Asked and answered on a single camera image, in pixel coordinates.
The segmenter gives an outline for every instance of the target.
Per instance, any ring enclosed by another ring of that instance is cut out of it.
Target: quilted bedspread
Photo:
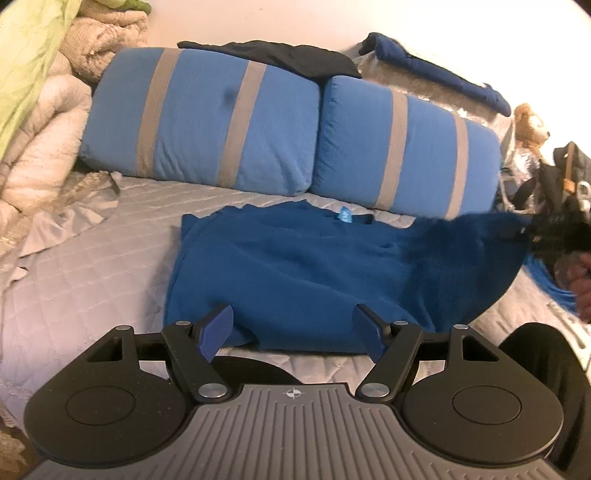
[[[137,333],[161,329],[165,292],[180,246],[182,214],[203,217],[224,205],[266,206],[301,199],[335,212],[343,205],[354,214],[368,212],[312,194],[286,199],[113,176],[121,190],[115,213],[57,247],[21,259],[20,266],[29,274],[5,295],[0,400],[17,424],[22,425],[31,395],[114,326],[131,325]],[[401,228],[413,221],[387,212],[373,213],[378,220]],[[473,326],[499,343],[519,325],[533,321],[560,328],[582,364],[588,366],[591,339],[585,329],[553,306],[524,271]],[[365,355],[289,355],[246,349],[224,349],[220,354],[263,359],[303,382],[348,382],[352,390],[373,366]],[[441,362],[423,364],[418,378],[441,367]],[[160,364],[143,368],[163,374]]]

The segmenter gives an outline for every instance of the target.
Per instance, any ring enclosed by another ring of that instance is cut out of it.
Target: gray stripe
[[[388,146],[388,156],[386,157],[382,184],[379,188],[378,199],[374,205],[374,208],[386,211],[392,208],[394,196],[396,195],[396,190],[398,190],[408,128],[407,96],[396,90],[391,90],[391,92],[392,127],[390,130],[390,143]]]
[[[452,195],[445,215],[447,219],[455,218],[460,214],[468,175],[468,130],[466,121],[455,113],[453,119],[456,123],[457,139],[456,175],[453,179]]]
[[[154,146],[160,123],[160,113],[162,113],[170,77],[181,52],[180,48],[165,48],[154,69],[148,95],[146,95],[142,119],[139,123],[138,141],[135,146],[135,169],[138,177],[152,176]]]
[[[232,189],[236,183],[246,133],[266,68],[267,65],[256,61],[249,61],[246,66],[217,171],[219,187]]]

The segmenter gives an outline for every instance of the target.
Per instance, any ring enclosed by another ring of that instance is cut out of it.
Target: blue striped pillow
[[[324,89],[311,191],[413,216],[491,209],[501,166],[495,133],[365,80]]]
[[[80,156],[93,168],[293,196],[311,184],[318,85],[222,53],[132,48],[96,89]]]

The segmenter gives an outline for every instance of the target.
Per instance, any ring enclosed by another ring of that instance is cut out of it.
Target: gray platform
[[[45,461],[27,480],[560,480],[543,460],[482,469],[415,442],[385,405],[344,385],[247,385],[200,407],[187,429],[150,458],[106,470]]]

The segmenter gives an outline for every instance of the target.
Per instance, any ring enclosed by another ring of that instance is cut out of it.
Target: black pants
[[[591,385],[563,335],[551,326],[527,323],[500,349],[558,397],[564,425],[549,461],[569,480],[591,479]]]
[[[562,334],[541,323],[528,323],[500,349],[546,385],[560,400],[564,426],[549,461],[568,480],[591,480],[591,385]],[[213,365],[236,389],[240,384],[301,385],[279,367],[247,358],[217,356]]]

